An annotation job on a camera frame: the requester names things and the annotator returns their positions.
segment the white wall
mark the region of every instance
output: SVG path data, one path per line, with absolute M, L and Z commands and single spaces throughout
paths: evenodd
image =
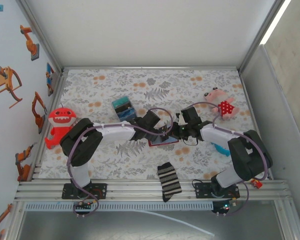
M 274 0 L 26 0 L 63 66 L 239 66 Z
M 273 176 L 288 180 L 300 217 L 300 132 L 263 45 L 241 77 L 261 138 L 273 160 Z
M 265 44 L 300 130 L 300 0 L 292 0 Z
M 0 66 L 10 66 L 19 75 L 22 87 L 15 91 L 21 102 L 9 109 L 15 100 L 4 91 L 0 93 L 0 214 L 15 197 L 18 186 L 18 171 L 15 165 L 15 154 L 21 153 L 29 145 L 39 141 L 38 127 L 32 114 L 32 101 L 35 91 L 49 109 L 53 96 L 48 97 L 46 85 L 46 65 L 49 62 L 42 47 L 39 59 L 31 61 L 30 52 L 26 47 L 26 38 L 20 33 L 20 25 L 28 27 L 16 1 L 0 0 L 3 12 L 0 12 Z M 38 43 L 35 35 L 30 33 L 34 43 Z M 40 104 L 37 112 L 44 113 Z M 36 156 L 38 146 L 32 150 L 27 163 Z

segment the pink bunny plush toy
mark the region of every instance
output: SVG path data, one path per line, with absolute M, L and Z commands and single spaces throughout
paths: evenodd
M 224 120 L 228 120 L 234 117 L 240 111 L 240 108 L 231 105 L 235 98 L 229 97 L 228 94 L 226 94 L 221 89 L 218 89 L 217 87 L 214 87 L 211 92 L 205 93 L 204 98 L 209 103 L 218 105 L 218 107 L 221 108 L 221 117 Z M 212 112 L 217 113 L 218 108 L 212 108 Z

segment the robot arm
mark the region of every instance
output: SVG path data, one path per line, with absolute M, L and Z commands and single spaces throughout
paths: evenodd
M 210 121 L 202 122 L 194 107 L 183 109 L 181 114 L 186 124 L 179 125 L 177 122 L 174 122 L 168 135 L 182 140 L 188 140 L 188 137 L 193 137 L 199 141 L 217 144 L 230 151 L 233 166 L 211 179 L 212 191 L 216 196 L 223 195 L 231 185 L 248 181 L 265 170 L 260 151 L 266 159 L 267 168 L 272 166 L 272 159 L 255 131 L 249 130 L 242 134 L 234 134 L 230 130 L 221 130 L 222 128 L 213 126 Z M 160 130 L 154 128 L 159 120 L 160 118 L 151 111 L 148 111 L 142 118 L 137 117 L 129 122 L 123 121 L 110 124 L 110 126 L 107 124 L 106 127 L 104 127 L 104 124 L 92 123 L 88 118 L 83 118 L 60 141 L 63 153 L 69 156 L 72 148 L 75 146 L 75 142 L 84 131 L 91 127 L 99 127 L 88 131 L 84 138 L 78 142 L 73 152 L 70 160 L 73 180 L 81 188 L 89 185 L 91 180 L 88 174 L 88 161 L 97 147 L 104 142 L 115 140 L 137 141 L 143 138 L 154 141 L 158 137 L 157 135 L 145 133 L 140 129 L 131 127 L 131 125 L 159 134 Z M 259 149 L 247 142 L 244 136 L 253 140 Z
M 88 118 L 81 119 L 60 141 L 63 153 L 68 157 L 75 142 L 79 136 L 88 128 L 99 127 L 91 130 L 84 135 L 85 139 L 81 139 L 71 158 L 70 170 L 75 182 L 81 187 L 85 187 L 90 183 L 88 174 L 88 161 L 96 151 L 97 147 L 105 142 L 116 140 L 155 140 L 158 136 L 146 133 L 140 129 L 135 129 L 131 125 L 141 127 L 152 133 L 159 134 L 160 131 L 154 126 L 160 121 L 160 118 L 148 111 L 144 117 L 136 117 L 131 121 L 122 121 L 114 124 L 93 123 Z

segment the striped sock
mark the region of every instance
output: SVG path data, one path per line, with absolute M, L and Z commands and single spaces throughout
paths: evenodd
M 182 193 L 176 170 L 170 162 L 158 166 L 158 176 L 162 186 L 162 198 L 166 203 L 173 194 Z

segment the cable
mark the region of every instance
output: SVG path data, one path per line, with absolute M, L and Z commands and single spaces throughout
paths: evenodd
M 245 189 L 246 189 L 246 200 L 245 200 L 245 202 L 243 203 L 243 205 L 238 210 L 236 210 L 234 212 L 227 213 L 225 216 L 236 215 L 237 213 L 242 211 L 242 209 L 244 209 L 247 206 L 247 203 L 248 203 L 248 200 L 249 200 L 249 195 L 250 195 L 249 194 L 249 188 L 248 188 L 248 185 L 245 182 L 243 182 L 242 184 L 245 186 Z
M 187 223 L 185 221 L 182 221 L 182 220 L 179 220 L 179 219 L 176 219 L 176 218 L 173 218 L 173 217 L 170 217 L 170 216 L 166 216 L 166 215 L 163 215 L 163 214 L 160 214 L 160 213 L 156 213 L 156 212 L 152 212 L 152 211 L 144 211 L 144 210 L 133 210 L 133 212 L 137 212 L 137 213 L 143 213 L 143 214 L 151 214 L 151 215 L 155 215 L 155 216 L 158 216 L 158 217 L 161 217 L 161 218 L 165 218 L 165 219 L 169 219 L 169 220 L 172 220 L 174 222 L 177 222 L 177 223 L 180 223 L 180 224 L 184 224 L 184 225 L 187 225 L 193 229 L 196 229 L 202 233 L 205 233 L 205 234 L 208 234 L 210 236 L 215 236 L 212 232 L 209 232 L 209 231 L 206 231 L 206 230 L 203 230 L 202 228 L 199 228 L 197 226 L 194 226 L 190 223 Z
M 187 146 L 197 146 L 197 145 L 199 144 L 198 139 L 196 140 L 196 144 L 186 144 L 184 139 L 182 139 L 182 141 L 183 141 L 183 143 L 184 143 L 185 145 L 187 145 Z
M 262 150 L 260 149 L 260 147 L 259 147 L 259 146 L 258 146 L 251 138 L 247 137 L 246 135 L 243 135 L 243 134 L 241 134 L 241 133 L 238 133 L 238 132 L 235 132 L 235 131 L 231 131 L 231 130 L 224 129 L 224 128 L 222 128 L 222 127 L 216 126 L 215 121 L 216 121 L 216 119 L 217 119 L 219 116 L 221 116 L 221 112 L 222 112 L 222 111 L 221 111 L 221 108 L 220 108 L 218 105 L 216 105 L 216 104 L 214 104 L 214 103 L 211 103 L 211 102 L 207 102 L 207 101 L 199 101 L 199 102 L 196 102 L 196 103 L 191 104 L 190 106 L 188 106 L 188 108 L 190 108 L 190 107 L 192 107 L 192 106 L 194 106 L 194 105 L 197 105 L 197 104 L 209 104 L 209 105 L 212 105 L 212 106 L 218 108 L 218 110 L 219 110 L 219 111 L 218 111 L 218 115 L 213 119 L 213 121 L 212 121 L 212 126 L 213 126 L 215 129 L 220 130 L 220 131 L 223 131 L 223 132 L 225 132 L 225 133 L 229 133 L 229 134 L 234 134 L 234 135 L 240 136 L 240 137 L 242 137 L 242 138 L 248 140 L 248 141 L 256 148 L 256 150 L 257 150 L 258 153 L 260 154 L 260 157 L 261 157 L 262 162 L 263 162 L 264 174 L 263 174 L 263 177 L 262 177 L 262 178 L 256 178 L 256 177 L 254 177 L 254 179 L 256 179 L 256 180 L 258 180 L 258 181 L 263 181 L 263 180 L 265 180 L 265 179 L 267 178 L 267 176 L 268 176 L 268 164 L 267 164 L 267 160 L 266 160 L 266 158 L 265 158 L 265 156 L 264 156 Z
M 200 183 L 202 183 L 202 184 L 204 184 L 204 182 L 203 181 L 201 181 L 201 180 L 199 180 L 199 179 L 193 179 L 192 180 L 192 187 L 195 189 L 195 190 L 200 190 L 200 188 L 196 188 L 196 186 L 194 185 L 194 181 L 197 181 L 197 182 L 200 182 Z
M 139 126 L 135 126 L 135 125 L 131 125 L 131 124 L 107 124 L 107 125 L 104 125 L 104 126 L 93 126 L 93 127 L 89 127 L 87 128 L 85 131 L 83 131 L 83 133 L 81 133 L 81 135 L 77 138 L 77 140 L 75 141 L 71 151 L 70 151 L 70 154 L 68 156 L 68 160 L 66 162 L 66 166 L 67 166 L 67 170 L 68 170 L 68 173 L 70 175 L 70 179 L 72 180 L 73 184 L 75 185 L 75 187 L 79 190 L 81 190 L 82 192 L 84 192 L 85 194 L 87 194 L 88 196 L 90 196 L 92 199 L 93 199 L 93 203 L 97 203 L 97 206 L 95 209 L 93 209 L 91 212 L 87 213 L 87 214 L 83 214 L 83 215 L 79 215 L 77 212 L 76 212 L 76 207 L 82 205 L 82 203 L 88 199 L 89 197 L 87 196 L 87 198 L 85 198 L 84 200 L 80 201 L 78 204 L 75 204 L 73 205 L 73 208 L 72 208 L 72 211 L 74 212 L 74 214 L 76 214 L 77 218 L 79 216 L 81 216 L 82 218 L 85 218 L 86 216 L 90 216 L 91 214 L 93 214 L 98 208 L 99 208 L 99 201 L 98 201 L 98 198 L 96 196 L 94 196 L 92 193 L 86 191 L 85 189 L 83 189 L 82 187 L 80 187 L 78 185 L 78 183 L 75 181 L 74 179 L 74 176 L 72 175 L 72 172 L 71 172 L 71 159 L 74 155 L 74 152 L 79 144 L 79 142 L 81 141 L 81 138 L 89 131 L 91 130 L 95 130 L 95 129 L 100 129 L 100 128 L 109 128 L 109 127 L 128 127 L 128 128 L 134 128 L 134 129 L 139 129 L 145 133 L 148 133 L 148 134 L 152 134 L 152 135 L 155 135 L 155 136 L 163 136 L 163 135 L 166 135 L 167 133 L 169 133 L 173 127 L 173 124 L 174 124 L 174 120 L 173 120 L 173 117 L 172 115 L 170 114 L 170 112 L 168 112 L 167 110 L 165 110 L 164 108 L 161 108 L 161 107 L 154 107 L 154 108 L 151 108 L 149 109 L 149 111 L 152 111 L 152 110 L 163 110 L 165 112 L 167 112 L 170 116 L 170 119 L 171 119 L 171 126 L 170 128 L 166 131 L 166 132 L 163 132 L 163 133 L 154 133 L 154 132 L 151 132 L 151 131 L 148 131 L 142 127 L 139 127 Z

